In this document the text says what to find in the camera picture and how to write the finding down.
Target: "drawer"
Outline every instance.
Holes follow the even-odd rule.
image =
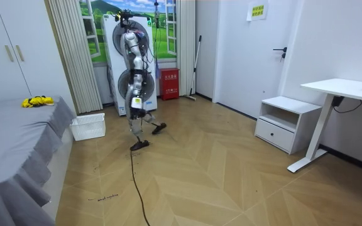
[[[255,135],[270,141],[277,146],[291,151],[294,133],[282,129],[262,119],[256,122]]]

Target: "cabinet handle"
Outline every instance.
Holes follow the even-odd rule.
[[[11,60],[11,62],[13,62],[13,57],[12,57],[12,54],[11,54],[11,50],[9,49],[9,46],[5,45],[5,50],[6,50],[6,53],[8,54],[8,56],[9,56],[9,59]]]
[[[22,51],[20,50],[20,47],[18,45],[16,45],[16,49],[18,50],[20,60],[24,61],[25,59],[23,58]]]

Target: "red fire extinguisher box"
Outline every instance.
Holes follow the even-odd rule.
[[[178,69],[160,69],[160,93],[162,100],[178,98]]]

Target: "humanoid robot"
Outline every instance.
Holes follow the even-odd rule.
[[[121,36],[121,51],[127,69],[130,70],[128,89],[125,96],[125,112],[129,122],[131,132],[136,136],[138,141],[130,147],[131,151],[149,146],[147,140],[142,139],[142,120],[153,124],[156,128],[151,132],[153,135],[158,134],[166,128],[166,124],[155,122],[155,116],[143,109],[144,87],[146,87],[147,76],[151,76],[147,71],[147,62],[143,57],[148,54],[149,43],[145,34],[132,27],[129,18],[133,15],[130,11],[121,11],[116,20],[120,20],[121,27],[125,33]]]

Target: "white nightstand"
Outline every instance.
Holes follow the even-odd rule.
[[[308,147],[321,106],[287,97],[262,100],[255,136],[288,154]]]

